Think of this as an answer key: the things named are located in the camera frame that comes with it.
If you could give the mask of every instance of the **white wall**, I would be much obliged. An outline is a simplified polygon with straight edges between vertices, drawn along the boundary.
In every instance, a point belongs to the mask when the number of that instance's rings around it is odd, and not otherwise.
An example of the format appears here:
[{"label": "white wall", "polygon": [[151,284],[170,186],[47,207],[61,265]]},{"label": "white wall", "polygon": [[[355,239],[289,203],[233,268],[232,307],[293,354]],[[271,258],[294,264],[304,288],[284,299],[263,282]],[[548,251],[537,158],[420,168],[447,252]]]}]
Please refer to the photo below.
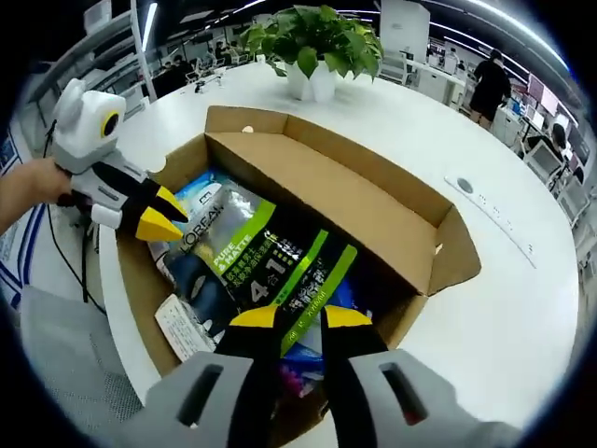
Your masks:
[{"label": "white wall", "polygon": [[414,60],[425,62],[429,40],[427,9],[418,3],[382,0],[380,36],[383,49],[389,52],[408,51]]}]

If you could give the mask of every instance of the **box flap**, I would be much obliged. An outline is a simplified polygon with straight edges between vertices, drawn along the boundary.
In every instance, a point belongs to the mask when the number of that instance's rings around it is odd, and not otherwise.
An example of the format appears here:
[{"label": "box flap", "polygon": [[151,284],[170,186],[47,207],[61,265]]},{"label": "box flap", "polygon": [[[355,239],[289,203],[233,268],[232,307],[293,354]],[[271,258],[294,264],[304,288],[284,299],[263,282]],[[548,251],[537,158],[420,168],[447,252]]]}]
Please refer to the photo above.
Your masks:
[{"label": "box flap", "polygon": [[285,135],[208,133],[206,137],[212,149],[231,151],[253,165],[427,293],[436,229],[390,194]]},{"label": "box flap", "polygon": [[437,229],[437,249],[429,295],[463,283],[480,272],[479,254],[455,205]]},{"label": "box flap", "polygon": [[166,166],[152,175],[154,180],[170,191],[179,191],[207,169],[207,146],[203,134],[192,138],[166,156]]},{"label": "box flap", "polygon": [[212,105],[207,109],[207,133],[239,133],[251,126],[255,133],[283,133],[288,116],[270,110]]},{"label": "box flap", "polygon": [[[285,134],[360,174],[434,227],[450,210],[451,202],[417,176],[346,137],[292,116],[288,117]],[[396,138],[396,147],[399,146],[400,139]]]}]

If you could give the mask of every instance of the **cardboard box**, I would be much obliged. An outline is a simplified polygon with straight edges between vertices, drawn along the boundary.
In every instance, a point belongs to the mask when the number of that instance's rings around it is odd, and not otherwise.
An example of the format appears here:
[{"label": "cardboard box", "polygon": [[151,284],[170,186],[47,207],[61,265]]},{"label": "cardboard box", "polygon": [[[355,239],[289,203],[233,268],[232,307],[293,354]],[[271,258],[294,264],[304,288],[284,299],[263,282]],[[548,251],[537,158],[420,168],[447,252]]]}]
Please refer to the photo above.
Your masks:
[{"label": "cardboard box", "polygon": [[[246,126],[254,132],[242,133]],[[205,133],[171,153],[155,177],[179,191],[209,165],[274,203],[317,215],[330,231],[351,238],[359,258],[369,253],[379,262],[375,290],[386,306],[382,315],[374,314],[374,324],[389,347],[402,340],[427,298],[480,271],[466,225],[450,201],[382,156],[304,119],[212,106]],[[147,352],[166,375],[179,360],[154,314],[172,287],[145,243],[119,232],[118,256]],[[321,419],[325,408],[322,391],[282,403],[271,444],[296,438]]]}]

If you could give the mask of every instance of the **blue package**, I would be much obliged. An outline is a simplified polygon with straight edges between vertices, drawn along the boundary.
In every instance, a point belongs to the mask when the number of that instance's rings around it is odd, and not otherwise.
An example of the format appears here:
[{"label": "blue package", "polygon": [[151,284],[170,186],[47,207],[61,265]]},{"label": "blue package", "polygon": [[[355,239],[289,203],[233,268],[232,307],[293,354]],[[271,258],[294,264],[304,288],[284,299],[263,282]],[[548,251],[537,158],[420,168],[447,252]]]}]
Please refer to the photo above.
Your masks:
[{"label": "blue package", "polygon": [[[338,285],[327,304],[341,306],[342,308],[353,308],[353,290],[346,278]],[[324,375],[324,358],[322,354],[301,343],[305,342],[305,339],[310,336],[316,337],[317,334],[314,333],[319,333],[319,338],[321,338],[319,322],[319,318],[312,322],[312,326],[303,335],[303,338],[299,339],[286,352],[280,366],[280,374],[286,388],[301,398],[312,391],[315,384],[321,381]]]}]

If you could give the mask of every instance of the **white table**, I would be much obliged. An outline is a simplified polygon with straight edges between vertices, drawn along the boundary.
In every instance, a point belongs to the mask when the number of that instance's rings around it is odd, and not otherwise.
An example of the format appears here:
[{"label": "white table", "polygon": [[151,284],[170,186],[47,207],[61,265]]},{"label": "white table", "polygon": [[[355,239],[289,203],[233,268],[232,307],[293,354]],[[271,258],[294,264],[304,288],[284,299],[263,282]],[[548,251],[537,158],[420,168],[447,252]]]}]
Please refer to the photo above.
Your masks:
[{"label": "white table", "polygon": [[[123,124],[119,147],[131,161],[159,169],[166,154],[203,131],[209,105],[242,105],[308,119],[420,177],[458,206],[482,270],[429,300],[400,347],[451,382],[460,405],[477,418],[529,424],[566,370],[578,307],[568,222],[533,173],[466,117],[381,79],[341,81],[335,99],[322,105],[290,99],[285,79],[259,63],[230,70],[222,84],[208,85],[203,94],[187,86],[158,100]],[[499,205],[533,244],[536,269],[445,176],[467,178]],[[101,230],[100,263],[116,346],[145,400],[160,377],[132,318],[115,234],[107,228]]]}]

